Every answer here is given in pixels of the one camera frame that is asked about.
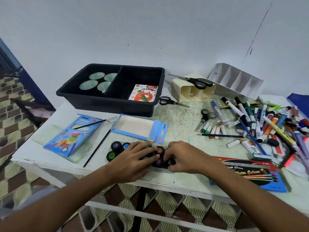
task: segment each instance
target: white table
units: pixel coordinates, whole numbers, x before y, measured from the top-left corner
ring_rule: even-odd
[[[162,95],[172,96],[169,91],[164,88]],[[284,97],[281,96],[261,96],[266,101],[272,101],[273,103],[281,105],[289,105]],[[222,157],[232,157],[239,159],[247,159],[246,150],[241,146],[237,145],[233,148],[228,149],[226,143],[229,143],[234,140],[234,138],[221,138],[219,140],[209,139],[204,136],[197,136],[194,132],[196,126],[201,119],[201,110],[203,107],[203,102],[192,102],[185,103],[189,104],[191,108],[186,108],[177,105],[156,105],[154,110],[154,115],[152,119],[157,119],[163,123],[167,123],[168,130],[166,138],[164,141],[164,146],[167,146],[171,141],[183,140],[192,144],[193,146],[205,151],[206,153],[213,156],[222,156]],[[109,118],[115,116],[115,114],[86,111],[86,110],[76,110],[69,102],[65,102],[53,115],[50,117],[43,125],[40,127],[32,136],[41,135],[44,130],[50,125],[57,125],[61,128],[65,128],[72,121],[79,117],[78,114],[87,114],[93,117],[98,118]],[[41,176],[50,183],[63,187],[65,184],[57,179],[57,177],[48,173],[44,169],[52,169],[61,172],[67,172],[71,174],[80,174],[87,175],[100,166],[103,166],[107,163],[106,154],[110,147],[110,144],[113,141],[123,141],[123,142],[134,142],[138,139],[118,135],[115,133],[110,133],[103,144],[100,146],[98,151],[95,153],[93,158],[87,164],[85,168],[83,165],[105,136],[106,132],[111,128],[111,124],[104,123],[102,124],[88,139],[93,143],[93,147],[87,156],[80,161],[79,164],[74,164],[63,157],[48,151],[44,150],[42,145],[36,143],[32,138],[28,139],[13,155],[12,161],[17,162],[22,167],[29,169],[30,171]],[[232,129],[227,129],[228,134],[235,134]],[[283,169],[282,174],[289,184],[290,192],[288,193],[276,193],[278,198],[282,199],[286,203],[290,204],[299,211],[309,214],[309,182],[307,179],[300,178],[287,170]],[[146,176],[140,180],[131,183],[133,185],[148,187],[157,190],[175,192],[184,195],[191,195],[204,199],[211,199],[226,203],[233,203],[233,201],[217,186],[209,184],[209,180],[199,174],[186,174],[186,173],[158,173],[158,172],[149,172]],[[129,213],[132,215],[137,215],[140,217],[146,217],[150,219],[155,219],[159,221],[166,221],[170,223],[175,223],[182,226],[193,227],[201,229],[200,225],[178,221],[176,219],[171,219],[161,216],[156,216],[148,213],[131,211],[124,208],[119,208],[107,204],[95,203],[89,201],[87,203],[90,206],[105,208],[113,211],[118,211],[122,213]]]

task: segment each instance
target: black eraser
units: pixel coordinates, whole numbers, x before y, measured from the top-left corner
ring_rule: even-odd
[[[279,142],[277,140],[273,139],[273,138],[269,138],[267,140],[267,144],[269,144],[269,145],[271,145],[273,147],[279,146]]]
[[[236,104],[241,103],[241,101],[239,100],[239,98],[238,98],[238,97],[235,97],[235,101],[236,101]]]

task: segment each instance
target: water colour box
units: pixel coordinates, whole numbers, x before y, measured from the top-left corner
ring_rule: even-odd
[[[75,129],[87,124],[92,124],[101,119],[81,115],[56,137],[48,142],[43,148],[55,152],[63,157],[72,155],[79,146],[100,126],[101,123]]]
[[[141,102],[153,102],[157,94],[157,86],[136,84],[129,100]]]
[[[121,114],[111,132],[163,144],[167,129],[168,124],[158,120]]]

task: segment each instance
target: patterned floor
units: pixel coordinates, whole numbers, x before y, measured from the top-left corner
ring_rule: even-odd
[[[36,130],[35,126],[21,114],[10,98],[30,100],[18,78],[0,80],[0,165],[14,153]],[[33,193],[38,186],[49,183],[37,175],[10,163],[0,171],[0,208],[16,208]],[[140,187],[129,184],[115,184],[104,189],[99,199],[102,203],[135,210]],[[211,226],[228,231],[254,227],[237,205],[195,198],[165,191],[147,189],[144,212],[168,218]],[[82,207],[63,226],[63,232],[84,231],[131,231],[134,216],[94,208]],[[166,222],[142,218],[141,232],[197,232]]]

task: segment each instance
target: black plastic bin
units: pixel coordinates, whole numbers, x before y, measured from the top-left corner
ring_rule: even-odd
[[[118,73],[105,93],[94,87],[81,90],[79,85],[95,72]],[[151,117],[159,102],[164,82],[164,68],[110,64],[89,64],[64,83],[56,94],[65,97],[76,109]],[[153,102],[128,100],[136,84],[157,86]]]

